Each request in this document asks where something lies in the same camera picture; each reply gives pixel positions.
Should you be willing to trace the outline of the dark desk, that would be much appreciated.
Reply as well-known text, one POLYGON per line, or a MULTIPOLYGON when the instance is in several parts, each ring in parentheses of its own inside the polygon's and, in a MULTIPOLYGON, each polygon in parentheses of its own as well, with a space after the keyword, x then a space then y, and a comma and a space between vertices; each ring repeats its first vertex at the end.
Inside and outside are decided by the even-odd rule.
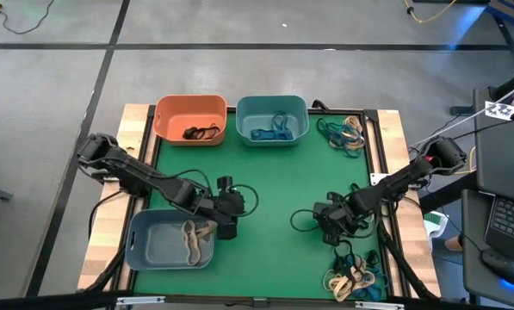
POLYGON ((470 189, 461 192, 464 288, 473 295, 514 307, 514 285, 489 270, 481 260, 481 251, 489 249, 485 241, 493 196, 470 189))

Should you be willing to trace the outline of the black laptop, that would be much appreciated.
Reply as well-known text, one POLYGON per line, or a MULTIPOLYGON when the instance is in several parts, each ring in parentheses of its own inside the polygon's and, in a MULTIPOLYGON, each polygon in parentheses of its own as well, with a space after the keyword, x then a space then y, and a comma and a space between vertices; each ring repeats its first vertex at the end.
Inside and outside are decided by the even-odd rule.
POLYGON ((514 261, 514 200, 501 196, 493 198, 485 241, 514 261))

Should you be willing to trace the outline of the black rig crossbar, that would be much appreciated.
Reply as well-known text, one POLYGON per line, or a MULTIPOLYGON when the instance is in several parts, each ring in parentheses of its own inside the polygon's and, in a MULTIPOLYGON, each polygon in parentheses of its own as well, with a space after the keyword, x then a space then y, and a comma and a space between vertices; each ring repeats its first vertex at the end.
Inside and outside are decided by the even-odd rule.
MULTIPOLYGON (((119 297, 135 296, 131 291, 85 291, 75 294, 56 294, 42 296, 28 296, 12 299, 1 299, 0 310, 94 310, 98 308, 116 307, 119 297)), ((179 295, 137 295, 137 296, 164 296, 165 303, 183 303, 196 305, 224 305, 251 307, 253 297, 226 298, 226 297, 193 297, 179 295)), ((321 299, 283 299, 268 298, 269 307, 347 307, 355 308, 354 300, 334 301, 321 299)), ((474 304, 464 304, 448 301, 430 301, 406 297, 389 297, 387 303, 404 304, 406 310, 514 310, 502 307, 489 307, 474 304)))

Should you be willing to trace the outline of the dark blue cloth garment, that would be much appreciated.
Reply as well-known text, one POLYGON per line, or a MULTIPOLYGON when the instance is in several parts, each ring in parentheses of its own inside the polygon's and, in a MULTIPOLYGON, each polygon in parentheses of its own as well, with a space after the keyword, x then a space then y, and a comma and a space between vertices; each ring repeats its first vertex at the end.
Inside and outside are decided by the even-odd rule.
POLYGON ((346 254, 355 254, 355 253, 353 251, 352 243, 349 240, 347 240, 347 239, 341 239, 339 241, 339 244, 334 246, 333 251, 334 251, 335 258, 338 261, 343 261, 344 262, 344 256, 346 254, 343 255, 343 256, 339 254, 339 247, 342 246, 342 245, 346 246, 346 249, 347 249, 347 253, 346 254))

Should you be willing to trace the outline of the black computer mouse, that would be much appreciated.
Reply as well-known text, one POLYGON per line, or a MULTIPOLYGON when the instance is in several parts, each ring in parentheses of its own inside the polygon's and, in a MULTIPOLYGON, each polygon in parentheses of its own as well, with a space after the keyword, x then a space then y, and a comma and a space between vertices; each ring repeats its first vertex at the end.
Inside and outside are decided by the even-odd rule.
POLYGON ((481 252, 482 263, 499 278, 514 285, 514 264, 493 249, 481 252))

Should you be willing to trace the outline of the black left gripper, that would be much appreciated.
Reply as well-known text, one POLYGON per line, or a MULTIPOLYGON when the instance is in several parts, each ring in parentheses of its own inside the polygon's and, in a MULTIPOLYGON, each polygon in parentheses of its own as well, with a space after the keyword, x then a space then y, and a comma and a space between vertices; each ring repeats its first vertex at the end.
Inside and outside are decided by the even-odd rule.
POLYGON ((208 198, 211 205, 205 216, 217 224, 218 239, 235 239, 238 234, 238 191, 233 187, 230 176, 219 177, 217 186, 220 192, 208 198))

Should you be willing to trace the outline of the long tan rubber band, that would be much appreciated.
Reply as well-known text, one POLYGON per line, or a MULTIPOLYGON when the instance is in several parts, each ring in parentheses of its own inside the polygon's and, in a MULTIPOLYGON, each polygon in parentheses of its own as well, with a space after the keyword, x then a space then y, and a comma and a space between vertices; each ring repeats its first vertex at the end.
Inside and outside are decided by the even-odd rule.
POLYGON ((187 220, 182 224, 183 243, 187 251, 187 265, 194 266, 201 261, 201 248, 199 238, 196 233, 196 225, 192 220, 187 220))

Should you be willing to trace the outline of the silver bracket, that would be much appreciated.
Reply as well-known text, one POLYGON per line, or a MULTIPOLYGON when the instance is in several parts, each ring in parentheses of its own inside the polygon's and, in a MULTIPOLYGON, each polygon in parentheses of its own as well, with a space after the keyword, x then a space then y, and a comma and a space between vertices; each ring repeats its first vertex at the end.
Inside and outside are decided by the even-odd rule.
POLYGON ((355 308, 364 310, 406 310, 404 304, 374 301, 356 301, 355 308))
POLYGON ((116 299, 116 306, 135 306, 135 305, 146 305, 146 304, 158 304, 165 303, 166 298, 164 296, 129 296, 119 297, 116 299))

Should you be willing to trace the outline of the orange plastic basket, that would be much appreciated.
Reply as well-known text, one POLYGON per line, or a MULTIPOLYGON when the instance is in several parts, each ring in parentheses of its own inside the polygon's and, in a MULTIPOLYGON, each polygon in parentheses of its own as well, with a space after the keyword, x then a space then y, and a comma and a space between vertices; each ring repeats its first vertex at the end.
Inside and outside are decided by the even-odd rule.
POLYGON ((171 146, 218 146, 226 137, 227 101, 214 94, 169 95, 161 98, 152 124, 155 134, 171 146), (190 127, 210 127, 220 132, 212 139, 184 139, 190 127))

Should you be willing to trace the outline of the white and green object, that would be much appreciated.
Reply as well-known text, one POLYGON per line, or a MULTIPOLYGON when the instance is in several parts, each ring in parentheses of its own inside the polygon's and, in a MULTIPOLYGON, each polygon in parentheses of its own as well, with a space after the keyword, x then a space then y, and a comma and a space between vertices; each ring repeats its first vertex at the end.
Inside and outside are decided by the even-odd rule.
POLYGON ((438 238, 443 234, 449 222, 445 214, 431 211, 424 215, 424 227, 429 239, 438 238))

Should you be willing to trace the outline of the white printed tag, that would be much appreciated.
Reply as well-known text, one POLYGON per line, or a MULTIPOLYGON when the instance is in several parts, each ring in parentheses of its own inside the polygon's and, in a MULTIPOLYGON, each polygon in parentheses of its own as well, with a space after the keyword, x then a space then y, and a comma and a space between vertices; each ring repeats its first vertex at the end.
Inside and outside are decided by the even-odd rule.
POLYGON ((485 116, 509 121, 514 115, 514 105, 499 102, 485 102, 485 116))

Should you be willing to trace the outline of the grey desk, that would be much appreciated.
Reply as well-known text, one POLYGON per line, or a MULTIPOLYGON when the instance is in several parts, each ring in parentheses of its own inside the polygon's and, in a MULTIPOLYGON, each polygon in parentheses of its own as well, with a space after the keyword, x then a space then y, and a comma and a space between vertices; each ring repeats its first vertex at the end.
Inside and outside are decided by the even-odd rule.
POLYGON ((479 189, 514 199, 514 122, 481 114, 474 125, 479 189))

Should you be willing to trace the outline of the silver rod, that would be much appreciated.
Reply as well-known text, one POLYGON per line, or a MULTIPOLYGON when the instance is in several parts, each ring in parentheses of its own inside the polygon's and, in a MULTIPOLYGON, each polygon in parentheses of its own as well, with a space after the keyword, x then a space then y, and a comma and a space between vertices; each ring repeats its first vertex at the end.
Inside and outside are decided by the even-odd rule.
MULTIPOLYGON (((497 101, 493 102, 492 106, 494 106, 496 104, 499 104, 499 103, 505 103, 512 96, 514 96, 514 89, 509 91, 505 95, 501 96, 497 101)), ((428 136, 427 138, 424 138, 424 139, 422 139, 422 140, 420 140, 418 142, 415 142, 415 143, 409 145, 409 148, 420 146, 420 145, 424 144, 425 142, 427 142, 429 140, 432 140, 433 138, 436 138, 437 136, 441 135, 442 133, 448 132, 452 128, 458 127, 461 124, 465 123, 466 121, 470 121, 473 118, 475 118, 475 117, 477 117, 477 116, 479 116, 481 114, 484 114, 487 109, 489 109, 489 106, 485 105, 485 107, 483 109, 480 109, 478 112, 474 112, 473 114, 467 116, 466 118, 464 118, 464 119, 462 119, 462 120, 460 120, 460 121, 458 121, 456 123, 453 123, 453 124, 449 125, 448 127, 445 127, 443 129, 441 129, 438 132, 434 132, 432 135, 428 136)))

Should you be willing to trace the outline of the teal plastic basket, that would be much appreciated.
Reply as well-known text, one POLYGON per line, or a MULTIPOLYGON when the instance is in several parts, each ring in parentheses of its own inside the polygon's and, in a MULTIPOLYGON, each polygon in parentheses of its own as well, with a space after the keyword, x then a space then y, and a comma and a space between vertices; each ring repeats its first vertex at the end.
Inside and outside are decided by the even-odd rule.
POLYGON ((294 95, 246 96, 236 107, 236 128, 246 146, 295 146, 309 130, 307 106, 301 97, 294 95), (288 116, 291 140, 251 139, 252 129, 272 130, 272 118, 281 112, 288 116))

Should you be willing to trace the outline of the tan object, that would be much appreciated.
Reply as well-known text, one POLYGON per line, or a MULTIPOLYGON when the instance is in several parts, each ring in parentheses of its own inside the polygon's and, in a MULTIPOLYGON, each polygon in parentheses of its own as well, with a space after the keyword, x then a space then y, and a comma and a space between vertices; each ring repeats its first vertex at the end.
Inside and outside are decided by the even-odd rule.
POLYGON ((448 251, 463 251, 461 235, 446 239, 444 241, 444 246, 448 251))

